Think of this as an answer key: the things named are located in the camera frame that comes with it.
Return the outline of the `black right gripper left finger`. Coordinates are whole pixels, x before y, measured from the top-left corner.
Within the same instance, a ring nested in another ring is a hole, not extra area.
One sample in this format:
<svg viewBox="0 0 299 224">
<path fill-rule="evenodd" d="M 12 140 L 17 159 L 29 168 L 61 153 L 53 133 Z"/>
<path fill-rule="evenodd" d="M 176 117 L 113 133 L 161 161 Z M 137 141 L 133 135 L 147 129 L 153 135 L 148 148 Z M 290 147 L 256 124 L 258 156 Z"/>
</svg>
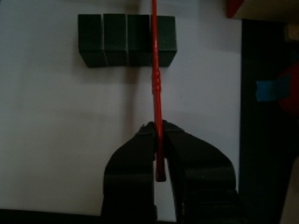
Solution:
<svg viewBox="0 0 299 224">
<path fill-rule="evenodd" d="M 101 224 L 155 224 L 155 125 L 143 125 L 108 160 Z"/>
</svg>

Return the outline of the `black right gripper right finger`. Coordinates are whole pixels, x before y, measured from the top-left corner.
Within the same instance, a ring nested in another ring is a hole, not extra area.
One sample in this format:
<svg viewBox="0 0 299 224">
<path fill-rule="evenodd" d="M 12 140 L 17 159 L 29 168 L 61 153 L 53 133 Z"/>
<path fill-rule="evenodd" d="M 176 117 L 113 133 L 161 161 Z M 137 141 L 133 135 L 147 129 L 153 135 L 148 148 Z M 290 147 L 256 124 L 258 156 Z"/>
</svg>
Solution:
<svg viewBox="0 0 299 224">
<path fill-rule="evenodd" d="M 228 157 L 164 121 L 164 154 L 177 224 L 248 224 Z"/>
</svg>

